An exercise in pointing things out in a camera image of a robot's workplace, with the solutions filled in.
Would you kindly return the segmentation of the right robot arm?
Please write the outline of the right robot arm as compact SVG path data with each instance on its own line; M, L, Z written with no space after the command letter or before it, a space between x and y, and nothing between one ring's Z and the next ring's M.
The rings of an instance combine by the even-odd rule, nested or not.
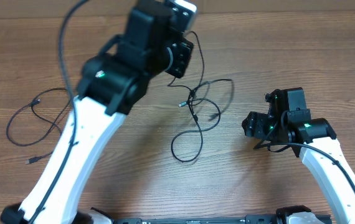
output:
M254 148L291 148L317 181L336 222L355 223L355 174L332 126L311 117L301 87L276 89L265 101L267 113L251 111L242 121L245 135L259 139Z

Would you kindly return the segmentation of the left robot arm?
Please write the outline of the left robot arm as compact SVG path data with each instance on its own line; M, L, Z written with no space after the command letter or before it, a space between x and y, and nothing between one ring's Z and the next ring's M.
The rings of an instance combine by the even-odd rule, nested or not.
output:
M103 211L78 209L87 180L107 142L150 80L181 78L191 59L186 40L197 8L187 1L138 1L124 33L112 37L82 68L69 90L71 112L40 179L21 202L6 207L2 223L111 223Z

